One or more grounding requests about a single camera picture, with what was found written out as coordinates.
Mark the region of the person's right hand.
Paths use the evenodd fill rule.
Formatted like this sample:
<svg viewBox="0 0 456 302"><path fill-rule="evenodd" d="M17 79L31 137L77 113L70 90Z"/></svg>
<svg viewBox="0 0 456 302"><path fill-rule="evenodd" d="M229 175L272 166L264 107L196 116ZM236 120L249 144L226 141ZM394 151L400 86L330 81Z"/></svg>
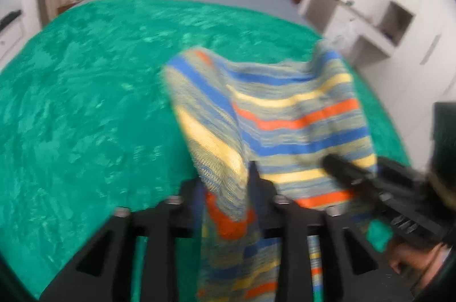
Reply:
<svg viewBox="0 0 456 302"><path fill-rule="evenodd" d="M393 239L386 248L386 258L397 273L400 273L401 266L410 266L423 273L424 279L430 280L440 269L446 250L443 243L439 243L432 249L423 250Z"/></svg>

